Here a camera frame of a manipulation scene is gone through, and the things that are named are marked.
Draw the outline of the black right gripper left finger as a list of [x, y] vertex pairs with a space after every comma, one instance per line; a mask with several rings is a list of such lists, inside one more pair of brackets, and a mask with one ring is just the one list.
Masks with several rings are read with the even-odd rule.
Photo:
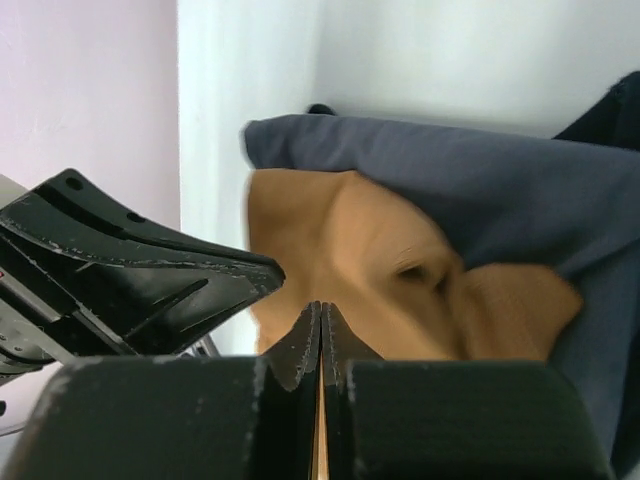
[[311, 479], [320, 306], [256, 357], [94, 358], [45, 387], [5, 479]]

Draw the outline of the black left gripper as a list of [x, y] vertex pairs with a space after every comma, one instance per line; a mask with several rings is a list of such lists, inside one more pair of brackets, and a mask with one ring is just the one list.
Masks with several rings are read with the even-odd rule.
[[268, 257], [193, 238], [67, 169], [1, 181], [1, 340], [26, 363], [177, 354], [279, 289]]

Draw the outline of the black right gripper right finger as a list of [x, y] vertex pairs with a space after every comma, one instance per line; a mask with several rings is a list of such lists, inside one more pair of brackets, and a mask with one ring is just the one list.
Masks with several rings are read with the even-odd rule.
[[384, 361], [322, 307], [333, 479], [610, 479], [573, 386], [531, 361]]

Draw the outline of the tan ribbed tank top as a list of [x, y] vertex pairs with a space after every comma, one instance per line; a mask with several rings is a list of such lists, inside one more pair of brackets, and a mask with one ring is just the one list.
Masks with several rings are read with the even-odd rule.
[[355, 172], [259, 170], [247, 216], [251, 250], [286, 274], [253, 307], [259, 351], [321, 300], [386, 359], [545, 360], [582, 306], [546, 266], [466, 269], [422, 211]]

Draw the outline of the blue printed garment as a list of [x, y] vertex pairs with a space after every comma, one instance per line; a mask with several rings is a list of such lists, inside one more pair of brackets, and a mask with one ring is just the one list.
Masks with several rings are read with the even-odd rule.
[[464, 260], [545, 263], [586, 305], [552, 357], [622, 479], [639, 471], [639, 76], [550, 139], [344, 117], [253, 121], [258, 169], [355, 170], [421, 208]]

